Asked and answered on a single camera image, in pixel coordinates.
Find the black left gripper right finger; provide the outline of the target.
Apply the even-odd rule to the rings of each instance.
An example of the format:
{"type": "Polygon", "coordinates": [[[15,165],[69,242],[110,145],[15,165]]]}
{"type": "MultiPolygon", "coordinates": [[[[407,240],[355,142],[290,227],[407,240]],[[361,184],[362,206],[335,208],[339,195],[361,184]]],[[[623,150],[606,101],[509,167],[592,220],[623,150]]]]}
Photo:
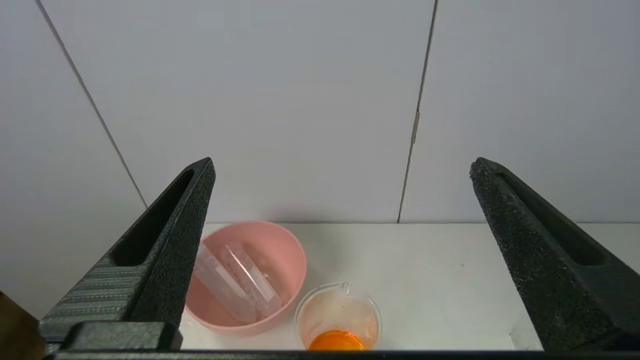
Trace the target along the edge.
{"type": "Polygon", "coordinates": [[[470,178],[542,348],[637,352],[638,272],[498,162],[470,178]]]}

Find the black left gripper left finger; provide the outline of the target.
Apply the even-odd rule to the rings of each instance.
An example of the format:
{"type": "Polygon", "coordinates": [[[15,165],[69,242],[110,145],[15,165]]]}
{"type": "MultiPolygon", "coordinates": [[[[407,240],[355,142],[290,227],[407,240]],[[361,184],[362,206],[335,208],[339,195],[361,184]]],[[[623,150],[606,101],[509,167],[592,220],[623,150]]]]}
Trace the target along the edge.
{"type": "Polygon", "coordinates": [[[216,180],[187,166],[39,322],[50,352],[179,348],[179,324],[216,180]]]}

